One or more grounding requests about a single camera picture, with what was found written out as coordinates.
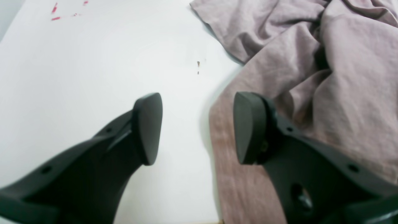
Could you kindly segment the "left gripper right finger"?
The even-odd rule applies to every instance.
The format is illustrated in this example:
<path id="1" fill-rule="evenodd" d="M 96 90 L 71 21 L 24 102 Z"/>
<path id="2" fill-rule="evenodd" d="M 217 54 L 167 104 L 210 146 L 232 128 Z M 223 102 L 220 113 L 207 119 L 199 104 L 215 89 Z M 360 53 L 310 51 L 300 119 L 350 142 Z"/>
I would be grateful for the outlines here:
<path id="1" fill-rule="evenodd" d="M 261 165 L 289 224 L 396 224 L 397 186 L 280 117 L 271 99 L 237 92 L 240 164 Z"/>

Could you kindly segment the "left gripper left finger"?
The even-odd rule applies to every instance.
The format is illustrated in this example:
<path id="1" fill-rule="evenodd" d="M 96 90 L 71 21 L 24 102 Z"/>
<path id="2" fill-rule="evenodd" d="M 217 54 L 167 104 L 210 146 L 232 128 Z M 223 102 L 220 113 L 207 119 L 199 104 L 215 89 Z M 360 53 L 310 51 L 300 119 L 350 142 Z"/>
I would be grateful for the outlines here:
<path id="1" fill-rule="evenodd" d="M 1 217 L 19 224 L 112 224 L 130 177 L 158 154 L 163 103 L 139 98 L 94 137 L 1 188 Z"/>

